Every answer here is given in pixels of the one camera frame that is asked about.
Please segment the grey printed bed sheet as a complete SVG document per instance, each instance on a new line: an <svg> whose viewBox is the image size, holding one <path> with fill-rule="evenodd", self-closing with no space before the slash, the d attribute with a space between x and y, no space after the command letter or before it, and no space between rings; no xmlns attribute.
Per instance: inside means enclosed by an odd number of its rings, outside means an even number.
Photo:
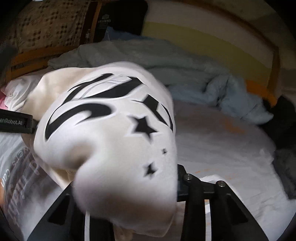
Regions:
<svg viewBox="0 0 296 241"><path fill-rule="evenodd" d="M224 180L269 240L295 214L272 166L274 144L257 126L204 105L176 101L178 162L202 181ZM36 163L19 134L1 134L1 208L19 240L26 240L61 188Z"/></svg>

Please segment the light blue blanket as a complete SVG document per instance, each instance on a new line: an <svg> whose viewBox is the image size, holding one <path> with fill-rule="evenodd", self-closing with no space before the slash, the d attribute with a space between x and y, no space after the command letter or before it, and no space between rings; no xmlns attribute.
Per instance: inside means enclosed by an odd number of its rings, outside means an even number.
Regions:
<svg viewBox="0 0 296 241"><path fill-rule="evenodd" d="M85 44L49 60L53 69L99 67L126 61L142 66L168 87L174 100L205 104L260 125L273 118L261 97L247 92L243 78L213 59L192 54L166 40L132 39Z"/></svg>

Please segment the white cream hooded sweatshirt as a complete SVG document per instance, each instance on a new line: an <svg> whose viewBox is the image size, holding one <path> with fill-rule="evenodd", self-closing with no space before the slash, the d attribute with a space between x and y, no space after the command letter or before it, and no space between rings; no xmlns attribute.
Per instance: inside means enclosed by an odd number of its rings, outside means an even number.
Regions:
<svg viewBox="0 0 296 241"><path fill-rule="evenodd" d="M151 73L131 62L46 73L23 106L37 163L82 212L125 232L163 237L177 208L174 105Z"/></svg>

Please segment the white pink pillow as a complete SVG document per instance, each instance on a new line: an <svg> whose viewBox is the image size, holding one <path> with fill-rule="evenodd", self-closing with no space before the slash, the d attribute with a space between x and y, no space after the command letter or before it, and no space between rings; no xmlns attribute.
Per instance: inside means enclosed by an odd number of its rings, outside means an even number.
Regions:
<svg viewBox="0 0 296 241"><path fill-rule="evenodd" d="M19 111L30 92L37 86L45 70L20 76L1 88L1 109Z"/></svg>

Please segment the patterned brown cushion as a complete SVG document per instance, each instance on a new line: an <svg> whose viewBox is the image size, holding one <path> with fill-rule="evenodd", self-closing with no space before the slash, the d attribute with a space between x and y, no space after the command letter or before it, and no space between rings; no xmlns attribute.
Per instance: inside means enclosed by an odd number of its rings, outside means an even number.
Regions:
<svg viewBox="0 0 296 241"><path fill-rule="evenodd" d="M90 1L32 1L1 41L19 53L39 48L78 46Z"/></svg>

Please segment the black garment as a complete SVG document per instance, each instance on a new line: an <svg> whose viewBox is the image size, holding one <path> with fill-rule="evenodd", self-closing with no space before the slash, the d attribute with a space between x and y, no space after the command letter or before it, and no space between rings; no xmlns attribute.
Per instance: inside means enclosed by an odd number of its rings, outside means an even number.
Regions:
<svg viewBox="0 0 296 241"><path fill-rule="evenodd" d="M263 100L265 109L273 114L267 123L258 125L274 142L277 150L295 149L295 106L285 96L277 99L275 106L267 100Z"/></svg>

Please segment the black bag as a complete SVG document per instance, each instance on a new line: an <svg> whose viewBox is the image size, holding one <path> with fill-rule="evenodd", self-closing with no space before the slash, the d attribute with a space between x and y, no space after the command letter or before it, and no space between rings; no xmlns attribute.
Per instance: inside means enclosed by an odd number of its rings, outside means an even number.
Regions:
<svg viewBox="0 0 296 241"><path fill-rule="evenodd" d="M147 11L147 1L91 1L79 44L140 36Z"/></svg>

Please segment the orange cloth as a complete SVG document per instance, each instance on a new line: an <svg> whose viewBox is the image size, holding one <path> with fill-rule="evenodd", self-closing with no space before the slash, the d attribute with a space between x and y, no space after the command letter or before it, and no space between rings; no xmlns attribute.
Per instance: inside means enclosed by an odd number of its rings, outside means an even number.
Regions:
<svg viewBox="0 0 296 241"><path fill-rule="evenodd" d="M266 87L252 80L245 80L245 84L248 93L257 95L262 99L266 99L271 106L276 105L278 99Z"/></svg>

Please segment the dark grey garment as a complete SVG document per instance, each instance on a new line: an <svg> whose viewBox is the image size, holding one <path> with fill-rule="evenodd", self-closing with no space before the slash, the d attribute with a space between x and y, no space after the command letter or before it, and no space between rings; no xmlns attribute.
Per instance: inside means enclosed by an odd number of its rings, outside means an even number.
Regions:
<svg viewBox="0 0 296 241"><path fill-rule="evenodd" d="M286 195L289 199L295 199L295 151L276 150L272 164Z"/></svg>

